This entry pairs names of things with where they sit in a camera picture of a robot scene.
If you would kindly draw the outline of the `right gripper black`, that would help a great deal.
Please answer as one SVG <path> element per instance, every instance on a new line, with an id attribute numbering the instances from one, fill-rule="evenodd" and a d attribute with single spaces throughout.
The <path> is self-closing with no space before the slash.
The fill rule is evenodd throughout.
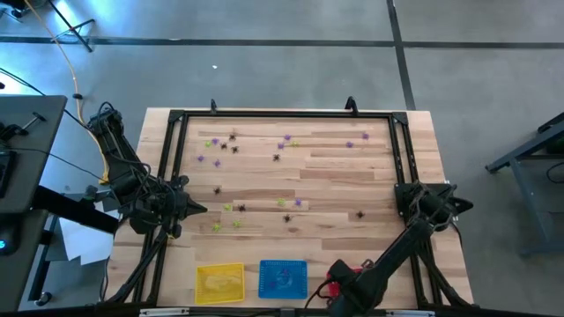
<path id="1" fill-rule="evenodd" d="M 363 269 L 338 284 L 340 293 L 329 305 L 330 315 L 365 315 L 382 302 L 382 281 L 374 269 Z"/>

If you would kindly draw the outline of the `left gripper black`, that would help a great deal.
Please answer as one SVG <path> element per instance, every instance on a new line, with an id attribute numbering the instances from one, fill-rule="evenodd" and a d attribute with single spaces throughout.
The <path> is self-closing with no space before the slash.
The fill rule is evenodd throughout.
<path id="1" fill-rule="evenodd" d="M 187 216 L 195 216 L 200 214 L 205 214 L 207 212 L 207 208 L 203 205 L 190 201 L 189 203 L 189 195 L 187 193 L 174 193 L 168 194 L 166 198 L 166 207 L 165 207 L 165 219 L 172 219 L 176 217 L 180 220 L 183 220 Z"/>

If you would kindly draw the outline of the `blue plastic slotted basket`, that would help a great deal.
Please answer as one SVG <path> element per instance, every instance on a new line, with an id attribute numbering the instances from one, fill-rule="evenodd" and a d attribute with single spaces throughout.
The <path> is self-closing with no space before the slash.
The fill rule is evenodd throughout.
<path id="1" fill-rule="evenodd" d="M 303 260 L 261 260 L 258 297 L 260 299 L 306 299 L 308 264 Z"/>

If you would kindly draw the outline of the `red plastic slotted basket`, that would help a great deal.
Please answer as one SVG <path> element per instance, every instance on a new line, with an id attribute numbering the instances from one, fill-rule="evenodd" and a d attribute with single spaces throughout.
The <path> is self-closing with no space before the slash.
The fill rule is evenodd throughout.
<path id="1" fill-rule="evenodd" d="M 352 271 L 353 271 L 354 273 L 359 273 L 359 272 L 362 271 L 362 267 L 353 267 L 353 268 L 352 268 Z M 328 285 L 328 288 L 329 288 L 328 294 L 329 294 L 330 297 L 335 298 L 335 297 L 337 297 L 337 296 L 339 295 L 339 293 L 340 293 L 340 286 L 339 286 L 339 284 L 338 284 L 337 282 L 332 282 L 332 283 L 330 283 L 330 284 Z"/>

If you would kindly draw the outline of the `yellow plastic slotted basket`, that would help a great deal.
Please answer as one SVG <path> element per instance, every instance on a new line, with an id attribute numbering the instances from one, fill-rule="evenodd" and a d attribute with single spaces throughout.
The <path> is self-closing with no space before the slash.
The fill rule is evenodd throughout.
<path id="1" fill-rule="evenodd" d="M 195 281 L 195 303 L 215 305 L 245 299 L 243 263 L 198 266 Z"/>

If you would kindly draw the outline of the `white paper sheets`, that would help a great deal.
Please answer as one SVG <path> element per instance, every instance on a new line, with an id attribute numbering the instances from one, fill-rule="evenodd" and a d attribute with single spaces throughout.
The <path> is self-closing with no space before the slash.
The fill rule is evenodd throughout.
<path id="1" fill-rule="evenodd" d="M 49 262 L 79 260 L 84 266 L 106 260 L 112 253 L 115 235 L 80 225 L 65 218 L 51 215 L 49 228 L 54 225 L 53 237 L 48 246 Z"/>

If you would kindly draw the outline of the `black desk support beam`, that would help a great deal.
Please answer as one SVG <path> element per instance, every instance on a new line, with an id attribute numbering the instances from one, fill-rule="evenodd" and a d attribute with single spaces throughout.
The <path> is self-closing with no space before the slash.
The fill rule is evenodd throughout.
<path id="1" fill-rule="evenodd" d="M 115 233 L 118 229 L 117 218 L 42 186 L 38 186 L 35 190 L 32 208 L 47 210 L 58 217 L 106 233 Z"/>

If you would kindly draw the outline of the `grey desk top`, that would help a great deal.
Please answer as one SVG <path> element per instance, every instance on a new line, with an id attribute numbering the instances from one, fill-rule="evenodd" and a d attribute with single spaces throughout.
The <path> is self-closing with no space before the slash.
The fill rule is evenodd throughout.
<path id="1" fill-rule="evenodd" d="M 0 198 L 0 214 L 18 214 L 30 208 L 66 103 L 62 95 L 0 96 L 1 123 L 23 126 L 33 119 L 33 112 L 46 118 L 32 125 L 27 136 L 14 136 L 8 142 L 17 157 L 7 192 Z"/>

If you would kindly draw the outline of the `black desk device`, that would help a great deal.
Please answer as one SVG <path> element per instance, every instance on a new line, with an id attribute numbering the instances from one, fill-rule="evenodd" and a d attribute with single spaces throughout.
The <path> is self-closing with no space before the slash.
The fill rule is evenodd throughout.
<path id="1" fill-rule="evenodd" d="M 0 151 L 0 198 L 4 198 L 15 166 L 15 151 Z"/>

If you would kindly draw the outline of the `black desk clamp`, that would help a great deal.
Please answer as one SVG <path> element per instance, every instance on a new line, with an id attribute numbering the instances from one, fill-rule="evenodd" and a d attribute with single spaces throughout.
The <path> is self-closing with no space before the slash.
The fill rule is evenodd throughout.
<path id="1" fill-rule="evenodd" d="M 4 126 L 0 124 L 0 141 L 7 143 L 14 136 L 27 136 L 28 129 L 36 122 L 45 122 L 46 118 L 37 112 L 33 112 L 33 119 L 23 126 L 17 124 L 10 124 Z"/>

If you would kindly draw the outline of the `black tripod stand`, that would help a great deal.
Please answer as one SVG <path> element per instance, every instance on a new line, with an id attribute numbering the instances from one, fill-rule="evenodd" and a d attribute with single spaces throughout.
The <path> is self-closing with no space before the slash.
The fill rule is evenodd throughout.
<path id="1" fill-rule="evenodd" d="M 47 0 L 48 5 L 51 7 L 51 9 L 55 12 L 56 16 L 61 19 L 61 21 L 63 22 L 63 26 L 64 26 L 64 30 L 61 31 L 59 34 L 57 34 L 54 39 L 52 40 L 52 42 L 55 41 L 62 41 L 65 38 L 71 38 L 73 39 L 77 44 L 82 45 L 85 50 L 88 53 L 92 53 L 93 52 L 93 48 L 90 45 L 90 40 L 88 38 L 87 35 L 83 35 L 81 33 L 82 29 L 85 27 L 90 26 L 91 28 L 93 28 L 93 26 L 96 23 L 96 20 L 94 18 L 89 18 L 81 23 L 78 24 L 72 24 L 65 16 L 64 14 L 58 9 L 58 7 L 56 6 L 56 4 L 54 3 L 54 0 Z"/>

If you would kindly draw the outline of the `black equipment base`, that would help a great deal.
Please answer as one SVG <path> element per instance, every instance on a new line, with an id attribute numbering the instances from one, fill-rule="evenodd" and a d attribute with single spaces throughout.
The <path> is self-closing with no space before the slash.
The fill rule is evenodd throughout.
<path id="1" fill-rule="evenodd" d="M 0 9 L 7 9 L 14 18 L 22 18 L 30 7 L 42 7 L 48 0 L 0 0 Z"/>

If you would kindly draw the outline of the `black aluminium rail frame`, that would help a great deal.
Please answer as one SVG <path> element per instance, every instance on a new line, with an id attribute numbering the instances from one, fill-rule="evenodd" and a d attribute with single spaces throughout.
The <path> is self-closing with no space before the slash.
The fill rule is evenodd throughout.
<path id="1" fill-rule="evenodd" d="M 228 140 L 235 133 L 236 140 Z M 362 133 L 369 139 L 363 140 Z M 290 141 L 284 135 L 292 136 Z M 204 143 L 218 138 L 219 143 Z M 299 142 L 292 147 L 292 141 Z M 354 143 L 352 148 L 346 142 Z M 227 143 L 227 150 L 220 145 Z M 278 143 L 286 144 L 279 150 Z M 233 154 L 231 148 L 239 147 Z M 308 289 L 322 284 L 330 265 L 359 265 L 378 257 L 404 229 L 394 187 L 446 178 L 427 111 L 313 112 L 150 108 L 136 148 L 154 174 L 189 177 L 187 192 L 205 214 L 187 217 L 182 234 L 166 240 L 150 263 L 141 296 L 158 306 L 195 305 L 198 266 L 243 263 L 240 309 L 324 306 L 322 299 L 260 299 L 261 260 L 303 260 Z M 281 160 L 272 160 L 280 154 Z M 203 162 L 197 156 L 204 155 Z M 213 162 L 219 159 L 220 167 Z M 215 195 L 213 189 L 221 187 Z M 284 198 L 285 206 L 277 200 Z M 301 206 L 294 200 L 300 198 Z M 231 211 L 223 205 L 230 203 Z M 245 204 L 239 212 L 237 206 Z M 361 210 L 363 218 L 357 218 Z M 283 216 L 292 220 L 285 222 Z M 233 221 L 241 220 L 234 228 Z M 213 232 L 212 227 L 221 229 Z"/>

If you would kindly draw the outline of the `blue-grey metal cart frame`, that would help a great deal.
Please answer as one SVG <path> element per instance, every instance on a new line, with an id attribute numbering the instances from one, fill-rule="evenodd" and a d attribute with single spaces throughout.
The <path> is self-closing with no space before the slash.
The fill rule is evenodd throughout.
<path id="1" fill-rule="evenodd" d="M 538 239 L 520 254 L 564 254 L 564 112 L 537 129 L 537 134 L 486 165 L 489 173 L 508 167 L 531 215 Z"/>

